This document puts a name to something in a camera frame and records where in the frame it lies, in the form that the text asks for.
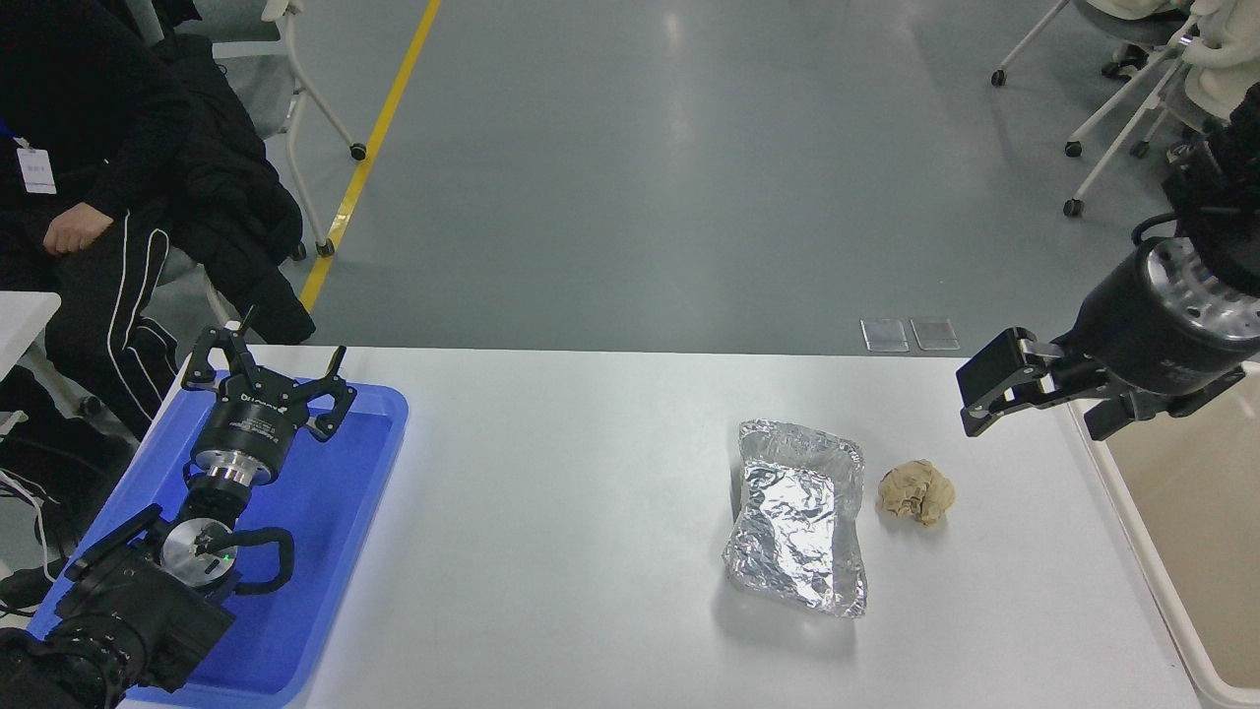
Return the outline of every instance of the foil-wrapped package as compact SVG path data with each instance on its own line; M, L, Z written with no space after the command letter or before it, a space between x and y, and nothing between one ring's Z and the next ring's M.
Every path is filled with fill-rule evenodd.
M852 441L780 422L740 424L742 509L722 559L741 586L829 616L866 615L854 525L862 452Z

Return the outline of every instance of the hand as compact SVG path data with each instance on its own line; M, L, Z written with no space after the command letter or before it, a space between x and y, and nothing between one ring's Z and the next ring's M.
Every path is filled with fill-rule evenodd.
M82 251L113 223L113 217L106 215L91 204L79 201L66 209L48 224L44 234L44 249L53 256L64 256Z

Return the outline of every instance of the chair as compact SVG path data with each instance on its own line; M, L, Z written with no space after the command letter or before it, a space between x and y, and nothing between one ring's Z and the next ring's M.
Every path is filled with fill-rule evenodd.
M48 354L44 354L44 348L39 341L32 341L26 346L21 364L39 378L39 382L48 389L48 395L53 398L63 414L93 419L105 412L105 404L94 395L79 397L74 393L69 380L63 378L57 368L48 361Z
M210 303L210 311L214 312L214 322L222 325L234 319L228 311L228 306L223 302L223 296L219 295L218 290L214 290L214 283L210 282L210 276L205 272L205 268L175 246L171 246L166 253L166 262L158 275L158 287L174 282L197 269L202 271L202 290L205 292L205 300Z
M1002 59L997 71L989 77L993 86L1005 86L1007 69L1011 68L1011 64L1070 1L1094 26L1125 44L1133 44L1148 52L1158 52L1163 48L1181 24L1179 20L1160 14L1174 8L1168 0L1058 0L1050 13L1016 44L1007 58ZM1119 68L1119 60L1109 62L1102 65L1102 74L1114 76Z
M1145 156L1150 140L1168 117L1200 132L1227 122L1246 91L1260 81L1260 0L1196 3L1191 15L1208 9L1211 14L1200 16L1201 35L1186 42L1184 52L1164 72L1072 198L1063 203L1063 214L1081 214L1085 193L1147 112L1163 108L1147 135L1129 150L1137 157Z
M1081 139L1085 137L1094 126L1099 123L1108 113L1111 112L1126 96L1133 93L1138 84L1142 83L1148 76L1150 76L1157 65L1171 57L1169 49L1177 45L1177 43L1184 38L1197 23L1197 18L1191 13L1189 18L1183 18L1178 13L1168 13L1167 10L1174 9L1176 5L1166 0L1060 0L1051 10L1047 13L1041 21L1018 43L1016 48L1011 50L1005 59L998 64L997 71L989 78L993 86L1005 86L1007 83L1007 69L1014 62L1032 40L1046 29L1046 25L1067 6L1071 1L1077 11L1094 26L1102 30L1104 33L1120 39L1124 42L1125 47L1133 45L1148 52L1145 67L1129 79L1125 86L1123 86L1115 94L1111 96L1097 111L1094 112L1080 127L1077 127L1067 137L1066 145L1063 145L1063 152L1068 157L1077 157L1081 155ZM1115 77L1119 76L1121 64L1125 62L1131 62L1131 59L1124 59L1120 54L1119 59L1113 59L1102 65L1101 73L1104 76Z
M297 60L295 15L302 11L302 0L194 0L194 4L202 20L181 23L176 31L200 34L214 43L215 62L223 68L262 139L286 135L289 169L302 212L315 233L315 251L320 256L331 256L333 242L328 239L328 229L315 212L306 180L297 169L297 128L306 97L315 101L341 135L354 160L367 159L368 149L350 136L345 123L333 113ZM267 52L260 53L260 47ZM305 256L306 248L299 243L292 257L301 259Z

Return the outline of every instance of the yellow floor line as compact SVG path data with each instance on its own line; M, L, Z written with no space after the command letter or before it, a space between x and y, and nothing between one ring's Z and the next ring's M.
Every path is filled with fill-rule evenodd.
M398 110L398 102L402 101L402 94L407 91L411 71L416 67L420 50L425 48L428 28L433 25L433 18L437 16L437 8L441 4L442 0L428 0L425 16L421 18L420 26L416 28L416 35L411 38L411 47L407 48L407 54L402 58L398 74L394 76L393 86L389 87L389 96L386 97L386 105L381 107L381 115L377 116L377 125L372 128L372 137L368 139L368 157L355 167L350 184L345 188L345 195L341 196L341 205L336 209L336 217L333 218L333 228L328 232L328 239L333 242L334 247L341 246L341 235L345 234L345 227L350 223L354 207L359 203L363 185L367 184L368 175L372 174L372 165L375 164L381 144L384 142L386 133L389 132L394 111ZM328 277L328 271L333 267L335 258L335 254L315 258L315 264L311 266L311 272L306 276L306 285L302 286L301 293L302 305L306 306L307 311L315 307L315 300L319 298L319 291L324 287L324 280Z

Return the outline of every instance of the black jacket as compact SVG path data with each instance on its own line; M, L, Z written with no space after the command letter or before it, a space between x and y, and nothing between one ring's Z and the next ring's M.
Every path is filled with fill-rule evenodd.
M205 266L253 329L273 344L315 331L277 266L302 237L302 214L267 161L249 115L210 54L210 40L173 35L154 48L193 105L193 130L171 161L171 241Z

